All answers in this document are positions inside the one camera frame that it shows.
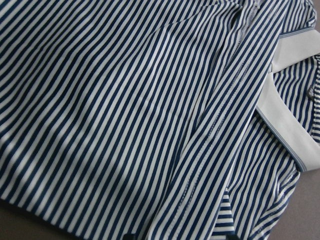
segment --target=polo shirt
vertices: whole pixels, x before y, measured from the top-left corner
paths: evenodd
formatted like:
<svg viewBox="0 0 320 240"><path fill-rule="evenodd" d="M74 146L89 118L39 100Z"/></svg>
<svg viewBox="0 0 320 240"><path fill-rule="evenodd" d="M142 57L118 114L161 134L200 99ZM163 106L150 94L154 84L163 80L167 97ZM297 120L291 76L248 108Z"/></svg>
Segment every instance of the polo shirt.
<svg viewBox="0 0 320 240"><path fill-rule="evenodd" d="M232 180L248 178L240 156L270 144L282 150L262 181L279 176L286 198L299 177L273 132L258 141L270 128L258 99L290 6L0 3L1 199L82 239L209 239L223 219L241 239L266 236L256 229L268 233L279 201L245 209Z"/></svg>

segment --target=striped fabric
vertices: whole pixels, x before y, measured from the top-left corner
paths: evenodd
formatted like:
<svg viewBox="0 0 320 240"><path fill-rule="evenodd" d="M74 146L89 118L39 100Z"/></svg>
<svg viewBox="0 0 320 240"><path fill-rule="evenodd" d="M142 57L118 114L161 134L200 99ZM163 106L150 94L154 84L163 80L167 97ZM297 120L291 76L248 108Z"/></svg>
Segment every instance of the striped fabric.
<svg viewBox="0 0 320 240"><path fill-rule="evenodd" d="M299 171L255 107L296 2L0 2L0 198L82 239L266 238ZM283 71L314 108L275 78L315 139L317 63Z"/></svg>

